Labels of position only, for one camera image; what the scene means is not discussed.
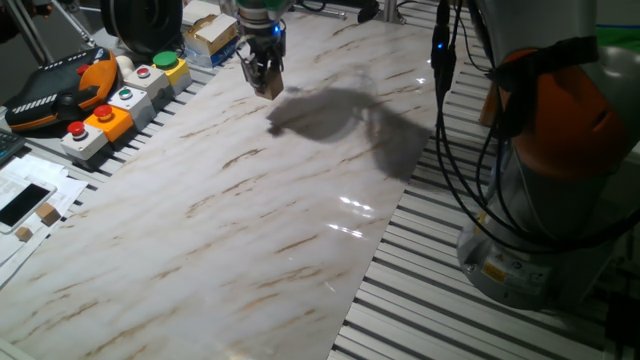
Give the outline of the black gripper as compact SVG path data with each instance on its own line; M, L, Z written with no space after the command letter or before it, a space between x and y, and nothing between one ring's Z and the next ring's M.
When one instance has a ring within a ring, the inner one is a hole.
M274 22L263 28L244 27L243 35L249 46L249 55L242 61L245 79L257 94L263 94L266 81L261 68L284 70L286 23Z

